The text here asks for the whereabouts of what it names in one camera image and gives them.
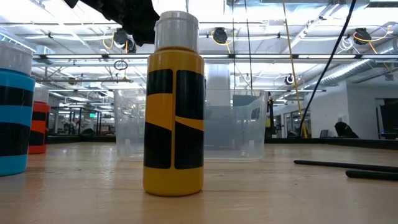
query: metal pipe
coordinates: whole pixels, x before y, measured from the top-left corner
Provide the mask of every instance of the metal pipe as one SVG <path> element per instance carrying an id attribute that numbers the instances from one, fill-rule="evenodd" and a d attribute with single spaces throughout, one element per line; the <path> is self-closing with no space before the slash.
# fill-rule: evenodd
<path id="1" fill-rule="evenodd" d="M 36 80 L 36 82 L 43 82 L 43 83 L 52 83 L 52 82 L 129 82 L 132 83 L 132 80 L 110 80 L 110 79 L 93 79 L 93 80 Z"/>

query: bottle cap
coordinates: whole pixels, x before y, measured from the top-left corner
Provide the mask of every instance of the bottle cap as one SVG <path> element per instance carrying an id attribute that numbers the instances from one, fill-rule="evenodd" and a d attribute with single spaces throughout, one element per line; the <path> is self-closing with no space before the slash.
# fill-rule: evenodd
<path id="1" fill-rule="evenodd" d="M 185 47 L 198 52 L 199 21 L 182 11 L 160 15 L 155 25 L 155 50 L 164 47 Z"/>

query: wooden table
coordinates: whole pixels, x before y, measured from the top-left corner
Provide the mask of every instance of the wooden table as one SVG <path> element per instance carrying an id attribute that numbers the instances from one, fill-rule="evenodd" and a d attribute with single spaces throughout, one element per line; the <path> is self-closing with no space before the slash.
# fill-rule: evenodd
<path id="1" fill-rule="evenodd" d="M 398 223 L 398 183 L 345 177 L 294 159 L 397 166 L 398 151 L 266 145 L 261 162 L 206 162 L 204 191 L 164 198 L 142 189 L 142 163 L 116 145 L 49 146 L 25 173 L 0 178 L 0 223 Z"/>

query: orange and black bottle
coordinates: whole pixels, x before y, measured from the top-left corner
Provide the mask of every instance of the orange and black bottle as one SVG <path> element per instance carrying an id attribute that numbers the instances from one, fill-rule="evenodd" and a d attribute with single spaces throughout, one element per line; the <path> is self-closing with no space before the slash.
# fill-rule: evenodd
<path id="1" fill-rule="evenodd" d="M 198 20 L 164 12 L 148 59 L 144 189 L 183 196 L 203 186 L 204 61 L 197 53 Z"/>

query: black stripe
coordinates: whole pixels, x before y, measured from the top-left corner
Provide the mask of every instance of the black stripe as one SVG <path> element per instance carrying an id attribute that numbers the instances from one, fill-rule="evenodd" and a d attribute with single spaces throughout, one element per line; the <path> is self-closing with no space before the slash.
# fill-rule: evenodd
<path id="1" fill-rule="evenodd" d="M 169 169 L 172 165 L 172 132 L 145 122 L 144 166 Z"/>
<path id="2" fill-rule="evenodd" d="M 47 139 L 49 138 L 49 132 L 47 131 L 47 130 L 45 130 L 45 133 L 44 133 L 44 144 L 47 144 Z"/>
<path id="3" fill-rule="evenodd" d="M 27 154 L 30 127 L 16 123 L 0 123 L 0 156 Z"/>
<path id="4" fill-rule="evenodd" d="M 50 119 L 50 113 L 47 113 L 47 118 L 45 120 L 45 128 L 48 129 L 49 128 L 49 119 Z"/>
<path id="5" fill-rule="evenodd" d="M 175 95 L 175 115 L 203 119 L 205 77 L 196 72 L 178 70 Z"/>
<path id="6" fill-rule="evenodd" d="M 32 121 L 45 121 L 47 115 L 43 112 L 33 111 L 32 113 Z"/>
<path id="7" fill-rule="evenodd" d="M 10 86 L 0 86 L 0 105 L 32 106 L 33 92 Z"/>
<path id="8" fill-rule="evenodd" d="M 29 145 L 42 146 L 44 143 L 44 134 L 38 131 L 30 131 Z"/>
<path id="9" fill-rule="evenodd" d="M 156 93 L 173 93 L 173 70 L 149 72 L 147 79 L 147 96 Z"/>
<path id="10" fill-rule="evenodd" d="M 192 169 L 203 166 L 204 132 L 175 122 L 176 169 Z"/>

